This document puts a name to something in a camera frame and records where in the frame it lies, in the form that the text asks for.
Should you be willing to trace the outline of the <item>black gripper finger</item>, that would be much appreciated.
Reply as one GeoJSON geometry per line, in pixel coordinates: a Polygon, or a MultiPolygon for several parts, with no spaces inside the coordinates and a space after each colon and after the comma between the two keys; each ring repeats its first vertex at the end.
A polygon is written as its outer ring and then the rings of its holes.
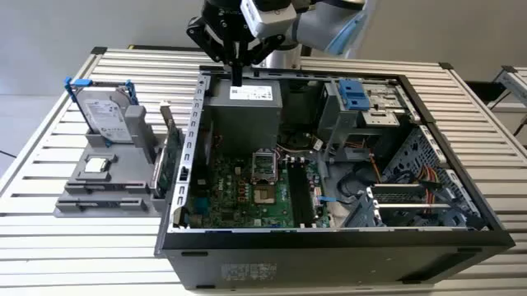
{"type": "Polygon", "coordinates": [[[259,64],[271,52],[279,48],[284,40],[284,35],[270,36],[260,40],[260,43],[251,49],[248,48],[248,38],[240,40],[238,48],[238,86],[242,86],[243,68],[259,64]]]}
{"type": "Polygon", "coordinates": [[[238,86],[238,59],[235,42],[230,34],[230,25],[226,20],[220,19],[211,27],[223,41],[219,43],[207,31],[207,22],[204,17],[194,17],[188,22],[186,29],[198,46],[207,53],[210,58],[216,62],[223,62],[231,68],[231,85],[238,86]]]}

